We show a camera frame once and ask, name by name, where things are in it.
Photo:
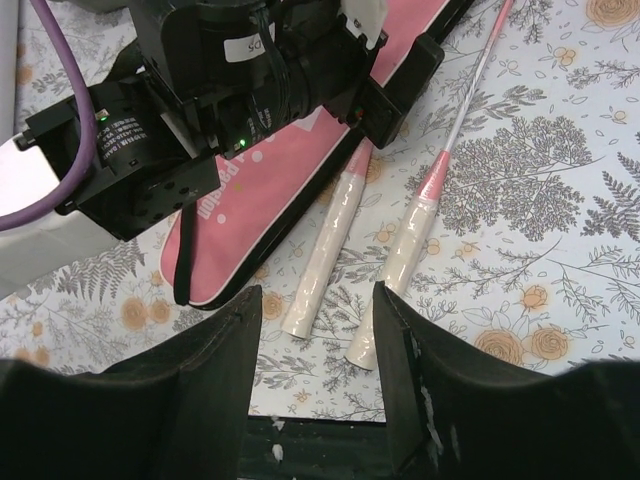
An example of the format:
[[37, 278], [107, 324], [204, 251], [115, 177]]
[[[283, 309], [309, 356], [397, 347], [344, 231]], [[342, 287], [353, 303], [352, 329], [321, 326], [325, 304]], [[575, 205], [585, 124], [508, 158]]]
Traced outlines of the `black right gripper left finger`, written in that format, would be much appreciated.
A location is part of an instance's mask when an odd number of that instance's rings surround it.
[[99, 374], [1, 363], [5, 479], [233, 479], [261, 330], [250, 287]]

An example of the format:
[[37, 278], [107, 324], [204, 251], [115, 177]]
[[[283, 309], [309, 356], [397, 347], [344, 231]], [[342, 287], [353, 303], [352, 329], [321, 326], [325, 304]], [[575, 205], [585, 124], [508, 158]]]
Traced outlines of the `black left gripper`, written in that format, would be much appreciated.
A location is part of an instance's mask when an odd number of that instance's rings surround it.
[[409, 37], [399, 61], [387, 58], [395, 37], [369, 40], [347, 19], [342, 1], [278, 1], [269, 15], [269, 131], [319, 107], [376, 147], [388, 146], [444, 59], [428, 32]]

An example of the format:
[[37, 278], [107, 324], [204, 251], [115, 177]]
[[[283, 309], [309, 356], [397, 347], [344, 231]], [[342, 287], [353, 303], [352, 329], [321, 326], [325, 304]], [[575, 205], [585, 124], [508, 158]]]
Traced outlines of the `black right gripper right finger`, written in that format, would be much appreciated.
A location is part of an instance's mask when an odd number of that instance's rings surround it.
[[557, 376], [497, 359], [373, 289], [376, 356], [401, 479], [635, 479], [639, 365]]

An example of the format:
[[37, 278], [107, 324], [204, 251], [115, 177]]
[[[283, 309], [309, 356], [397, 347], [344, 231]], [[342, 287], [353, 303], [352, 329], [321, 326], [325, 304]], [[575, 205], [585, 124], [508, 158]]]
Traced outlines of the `badminton racket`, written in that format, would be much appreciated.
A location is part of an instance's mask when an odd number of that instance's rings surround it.
[[359, 207], [372, 150], [372, 143], [363, 140], [334, 188], [294, 300], [280, 324], [283, 332], [295, 338], [307, 339], [311, 333], [329, 279]]
[[446, 142], [409, 202], [396, 230], [392, 247], [378, 275], [378, 279], [399, 296], [405, 294], [410, 284], [423, 245], [434, 224], [454, 143], [472, 103], [491, 51], [512, 6], [511, 0], [505, 0], [502, 3], [486, 44], [474, 64], [465, 97], [457, 109]]

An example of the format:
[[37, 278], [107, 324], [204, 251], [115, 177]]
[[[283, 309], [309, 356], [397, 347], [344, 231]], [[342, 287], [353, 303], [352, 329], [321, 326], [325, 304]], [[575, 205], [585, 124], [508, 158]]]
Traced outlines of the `pink racket cover bag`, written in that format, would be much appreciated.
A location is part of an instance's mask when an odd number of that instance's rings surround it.
[[[444, 58], [442, 42], [468, 11], [468, 1], [400, 0], [389, 4], [388, 41], [372, 70], [389, 112], [361, 106], [364, 126], [383, 149]], [[185, 208], [166, 238], [160, 272], [178, 305], [217, 309], [231, 300], [285, 239], [360, 144], [324, 108], [233, 160], [217, 162], [221, 186]]]

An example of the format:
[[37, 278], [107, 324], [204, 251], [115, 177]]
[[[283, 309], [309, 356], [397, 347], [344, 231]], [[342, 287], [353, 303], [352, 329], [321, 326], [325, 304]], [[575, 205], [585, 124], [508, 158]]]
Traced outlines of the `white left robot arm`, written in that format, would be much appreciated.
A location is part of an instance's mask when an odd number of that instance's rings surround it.
[[326, 110], [384, 147], [419, 93], [373, 77], [383, 1], [131, 1], [137, 37], [87, 85], [49, 5], [33, 3], [70, 97], [1, 147], [1, 292], [185, 225], [232, 159]]

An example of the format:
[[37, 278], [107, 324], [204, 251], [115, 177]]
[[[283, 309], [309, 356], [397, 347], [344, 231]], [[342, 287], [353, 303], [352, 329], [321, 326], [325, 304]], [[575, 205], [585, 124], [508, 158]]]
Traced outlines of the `floral table mat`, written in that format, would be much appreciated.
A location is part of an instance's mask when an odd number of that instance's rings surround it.
[[[344, 353], [406, 205], [442, 148], [500, 9], [477, 1], [366, 187], [306, 340], [282, 332], [321, 228], [323, 191], [250, 282], [263, 290], [254, 415], [380, 421], [376, 374]], [[1, 353], [100, 371], [191, 327], [160, 271], [166, 220], [1, 303]], [[556, 374], [639, 356], [639, 5], [518, 1], [455, 144], [437, 221], [406, 294], [500, 359]]]

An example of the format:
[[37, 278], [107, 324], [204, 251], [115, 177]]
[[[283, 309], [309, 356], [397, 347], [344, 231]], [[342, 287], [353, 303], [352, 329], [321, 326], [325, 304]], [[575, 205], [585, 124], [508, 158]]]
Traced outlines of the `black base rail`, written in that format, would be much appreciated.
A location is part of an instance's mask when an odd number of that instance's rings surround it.
[[251, 416], [240, 479], [391, 479], [386, 425]]

